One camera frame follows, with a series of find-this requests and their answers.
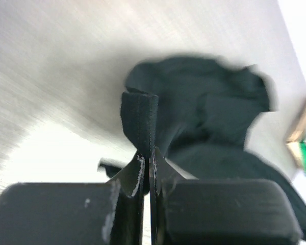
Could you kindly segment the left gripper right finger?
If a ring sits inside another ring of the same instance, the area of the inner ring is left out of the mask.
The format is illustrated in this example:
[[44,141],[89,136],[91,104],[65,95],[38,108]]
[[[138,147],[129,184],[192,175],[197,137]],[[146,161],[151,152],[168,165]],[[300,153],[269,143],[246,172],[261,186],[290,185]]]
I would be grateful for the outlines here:
[[149,163],[153,244],[298,244],[302,238],[275,182],[186,179],[158,149]]

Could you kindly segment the black t shirt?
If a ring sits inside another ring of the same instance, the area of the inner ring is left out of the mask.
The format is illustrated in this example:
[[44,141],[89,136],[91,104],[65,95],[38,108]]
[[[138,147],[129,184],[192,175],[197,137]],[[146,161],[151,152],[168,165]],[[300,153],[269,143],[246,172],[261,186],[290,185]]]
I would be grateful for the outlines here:
[[267,82],[250,68],[211,58],[172,57],[137,64],[127,94],[156,95],[155,144],[199,179],[266,179],[286,193],[306,241],[306,204],[288,179],[244,149],[248,128],[270,111]]

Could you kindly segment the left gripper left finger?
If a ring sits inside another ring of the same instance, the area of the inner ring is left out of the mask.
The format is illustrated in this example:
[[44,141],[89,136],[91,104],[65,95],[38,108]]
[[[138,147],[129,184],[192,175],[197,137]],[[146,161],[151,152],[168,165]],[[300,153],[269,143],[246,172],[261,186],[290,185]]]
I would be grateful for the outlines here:
[[145,158],[106,183],[16,183],[0,195],[0,244],[141,244]]

